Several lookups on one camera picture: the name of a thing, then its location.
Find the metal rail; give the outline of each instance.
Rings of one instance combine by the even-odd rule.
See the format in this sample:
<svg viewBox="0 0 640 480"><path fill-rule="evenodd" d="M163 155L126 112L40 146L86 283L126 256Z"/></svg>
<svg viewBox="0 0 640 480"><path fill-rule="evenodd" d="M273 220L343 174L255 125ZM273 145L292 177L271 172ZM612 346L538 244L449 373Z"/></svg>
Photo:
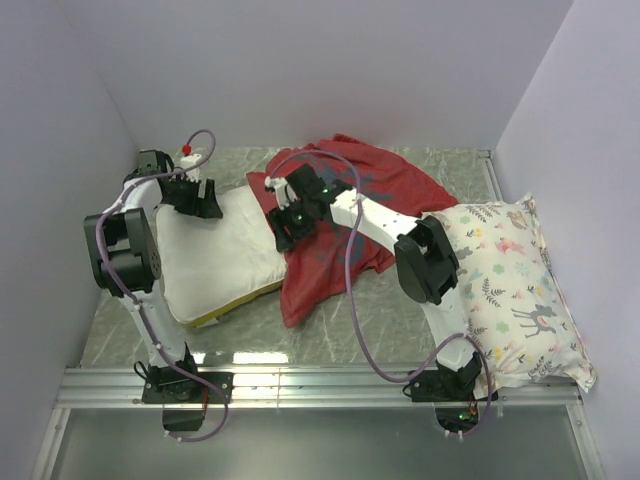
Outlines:
<svg viewBox="0 0 640 480"><path fill-rule="evenodd" d="M406 374L415 365L392 366L387 371ZM238 366L202 368L201 371L233 372L234 389L230 407L237 408L386 408L433 407L433 403L412 404L402 385L382 380L368 365L330 367ZM144 382L130 369L68 369L56 408L147 408L140 401ZM575 383L549 378L545 383L521 388L501 388L502 405L580 405ZM464 406L461 402L438 403L438 407ZM198 409L198 404L177 404L171 408ZM210 405L221 408L221 405Z"/></svg>

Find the flower print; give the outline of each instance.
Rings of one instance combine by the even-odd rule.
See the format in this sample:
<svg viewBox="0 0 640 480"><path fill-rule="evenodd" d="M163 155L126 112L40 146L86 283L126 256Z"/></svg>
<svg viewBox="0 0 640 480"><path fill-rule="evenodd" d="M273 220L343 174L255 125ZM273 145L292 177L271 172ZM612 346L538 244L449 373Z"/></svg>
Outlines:
<svg viewBox="0 0 640 480"><path fill-rule="evenodd" d="M523 277L529 276L529 267L524 262L516 262L515 270Z"/></svg>

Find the deer print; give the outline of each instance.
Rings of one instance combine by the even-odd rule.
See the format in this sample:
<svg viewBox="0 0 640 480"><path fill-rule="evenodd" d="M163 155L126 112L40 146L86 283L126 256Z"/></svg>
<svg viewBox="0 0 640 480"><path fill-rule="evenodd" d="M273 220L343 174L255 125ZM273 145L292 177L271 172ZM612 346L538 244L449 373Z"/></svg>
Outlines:
<svg viewBox="0 0 640 480"><path fill-rule="evenodd" d="M533 321L533 325L523 325L520 326L522 328L537 328L538 331L536 333L532 333L531 335L525 335L524 338L535 337L539 335L540 332L552 332L556 333L556 329L549 326L549 323L542 317L557 317L555 312L551 310L551 307L536 305L536 309L533 312L523 312L521 310L511 309L513 312L513 316L516 318L528 318Z"/></svg>

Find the white wall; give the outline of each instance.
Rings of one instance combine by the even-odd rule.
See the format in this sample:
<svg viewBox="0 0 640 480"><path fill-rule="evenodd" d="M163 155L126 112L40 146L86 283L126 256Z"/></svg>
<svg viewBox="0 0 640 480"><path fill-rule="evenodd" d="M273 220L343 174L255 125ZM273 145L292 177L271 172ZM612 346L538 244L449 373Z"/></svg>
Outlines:
<svg viewBox="0 0 640 480"><path fill-rule="evenodd" d="M141 146L495 147L571 0L60 0Z"/></svg>
<svg viewBox="0 0 640 480"><path fill-rule="evenodd" d="M0 65L0 477L21 480L97 303L82 219L135 152L54 1L3 3Z"/></svg>
<svg viewBox="0 0 640 480"><path fill-rule="evenodd" d="M538 199L599 379L586 395L611 479L637 478L640 2L577 0L497 148L507 199Z"/></svg>

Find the red towel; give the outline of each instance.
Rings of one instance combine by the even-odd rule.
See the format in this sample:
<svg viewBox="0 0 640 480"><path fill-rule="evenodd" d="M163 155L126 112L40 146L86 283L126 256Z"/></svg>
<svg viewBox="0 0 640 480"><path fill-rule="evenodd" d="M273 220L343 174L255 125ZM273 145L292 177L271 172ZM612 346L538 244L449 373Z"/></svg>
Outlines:
<svg viewBox="0 0 640 480"><path fill-rule="evenodd" d="M317 145L309 144L301 149L284 149L271 159L267 173L292 153L315 149L337 153L352 162L362 179L362 193L405 215L419 216L421 212L442 210L458 203L444 188L402 157L345 135L336 135L331 140L321 140ZM326 183L339 178L355 185L344 163L319 155L296 157L283 165L276 175L285 177L305 163L310 164ZM277 203L275 195L264 189L265 177L265 173L247 174L249 185L266 213ZM280 308L287 327L298 325L322 300L345 291L345 249L350 230L318 222L313 235L296 243L293 251L285 254L287 274L282 285ZM365 269L384 271L393 264L394 256L373 240L358 234L351 262L351 277L355 281Z"/></svg>

